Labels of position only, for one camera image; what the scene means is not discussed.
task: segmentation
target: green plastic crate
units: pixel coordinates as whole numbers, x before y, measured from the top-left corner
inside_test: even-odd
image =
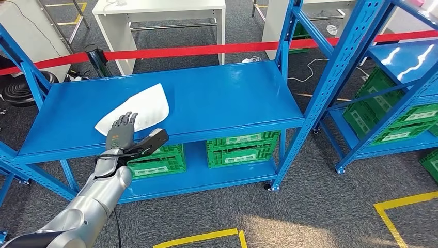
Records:
[[[351,104],[343,113],[345,120],[350,124],[359,139],[371,131],[379,122],[379,118],[374,114],[366,102]],[[391,125],[377,137],[372,144],[389,143],[402,139],[415,138],[421,133],[435,125],[437,120],[424,121],[422,123],[410,123],[405,126]]]
[[[420,163],[438,183],[438,149],[420,159]]]
[[[227,138],[217,138],[206,141],[206,147],[207,150],[221,150],[238,148],[242,146],[259,145],[260,142],[263,144],[271,144],[276,143],[279,136],[280,131],[272,131]]]
[[[435,137],[438,137],[438,124],[435,124],[429,128],[429,132],[431,132]]]
[[[183,145],[163,146],[153,154],[127,163],[133,179],[186,171]]]
[[[434,123],[435,121],[426,121],[423,123],[414,123],[403,127],[387,128],[371,144],[380,145],[382,143],[389,143],[405,139],[409,140],[428,130],[429,127]]]
[[[357,92],[355,98],[359,98],[374,92],[378,92],[395,86],[394,83],[384,71],[375,68],[367,79],[365,84]],[[377,120],[382,119],[402,97],[402,90],[394,90],[383,95],[379,95],[370,99],[364,100],[375,113]],[[413,123],[422,123],[427,121],[438,121],[438,104],[427,104],[422,106],[412,107],[404,115],[397,118],[391,127],[402,127]]]
[[[301,23],[297,22],[295,27],[295,32],[293,33],[292,40],[304,40],[304,39],[310,39],[309,33],[306,31],[306,29],[301,25]],[[310,48],[292,48],[289,49],[289,54],[295,54],[295,53],[304,53],[309,51]]]
[[[208,168],[267,161],[271,158],[275,145],[260,144],[231,149],[207,151]]]
[[[379,121],[363,101],[350,104],[342,115],[359,139],[365,137]]]
[[[369,95],[390,87],[396,84],[379,68],[375,68],[370,74],[365,84],[359,89],[355,98]],[[364,100],[370,105],[377,116],[384,116],[402,97],[402,90],[393,90],[383,95],[379,95],[370,99]]]
[[[269,160],[279,136],[272,131],[206,141],[208,168]]]

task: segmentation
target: yellow floor tape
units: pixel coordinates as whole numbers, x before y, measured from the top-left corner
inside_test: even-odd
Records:
[[[406,205],[414,204],[414,203],[426,202],[428,200],[432,200],[432,199],[436,199],[436,198],[438,198],[438,191],[408,196],[408,197],[395,199],[395,200],[389,200],[389,201],[385,201],[383,203],[376,203],[376,204],[374,204],[374,208],[376,209],[377,213],[382,218],[383,222],[388,227],[389,231],[393,235],[393,237],[396,240],[399,247],[400,248],[408,248],[408,245],[403,241],[401,235],[398,233],[393,222],[389,219],[385,210],[390,209],[390,208],[397,208],[397,207],[401,207],[401,206],[406,206]]]
[[[196,242],[196,241],[214,239],[214,238],[230,236],[230,235],[237,235],[237,234],[239,235],[241,247],[247,248],[243,231],[237,231],[236,228],[222,230],[222,231],[208,232],[206,234],[194,235],[194,236],[185,237],[185,238],[181,238],[181,239],[174,239],[174,240],[170,240],[170,241],[167,241],[167,242],[164,242],[161,244],[154,245],[153,248],[167,248],[167,247],[171,247],[171,246],[175,246],[175,245],[187,244],[187,243],[192,243],[192,242]]]
[[[46,5],[46,7],[60,7],[60,6],[68,6],[68,5],[74,5],[74,3],[49,4],[49,5]],[[87,7],[87,2],[78,3],[78,5],[82,5],[81,11],[82,11],[82,13],[84,13],[85,7]],[[77,14],[76,20],[74,22],[61,22],[61,23],[58,23],[58,25],[76,25],[79,21],[79,18],[81,18],[81,15]]]

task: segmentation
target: caster wheel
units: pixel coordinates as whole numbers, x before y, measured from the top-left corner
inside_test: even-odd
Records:
[[[338,174],[344,174],[345,173],[345,169],[344,168],[339,168],[338,170],[336,170],[336,172]]]
[[[312,132],[313,132],[314,134],[318,134],[318,133],[321,132],[321,129],[319,129],[319,128],[315,128],[315,129],[312,130]]]
[[[264,189],[267,190],[267,191],[272,191],[271,185],[269,183],[265,183],[264,184]]]

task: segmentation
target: black barrier post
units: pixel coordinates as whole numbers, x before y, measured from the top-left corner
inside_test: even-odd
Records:
[[[106,66],[108,60],[105,58],[102,50],[98,49],[96,45],[88,45],[85,47],[84,51],[87,53],[88,59],[100,78],[112,76],[110,70]]]

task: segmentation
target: shelf surface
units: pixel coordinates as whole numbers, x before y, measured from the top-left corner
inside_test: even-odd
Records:
[[[223,188],[245,183],[272,180],[275,164],[266,162],[209,169],[205,142],[184,144],[187,171],[133,180],[119,203]]]
[[[345,121],[342,116],[344,109],[329,111],[339,133],[342,135],[343,139],[347,142],[350,149],[353,149],[359,139],[354,133],[350,125]],[[385,143],[382,145],[374,145],[365,148],[361,154],[356,158],[372,158],[377,156],[382,156],[386,154],[394,154],[406,151],[415,151],[420,149],[426,149],[431,147],[438,147],[438,137],[433,136],[430,132],[426,131],[413,139],[406,139],[404,141],[397,141],[391,143]]]
[[[166,129],[168,144],[175,144],[295,128],[304,122],[274,61],[59,83],[52,86],[16,160],[34,163],[102,152],[106,137],[94,129],[96,123],[157,83],[163,85],[169,115],[136,132],[136,140],[155,128]]]
[[[368,55],[394,82],[405,84],[421,78],[436,63],[438,40],[371,46]],[[421,98],[422,104],[438,102],[438,87],[430,87]]]

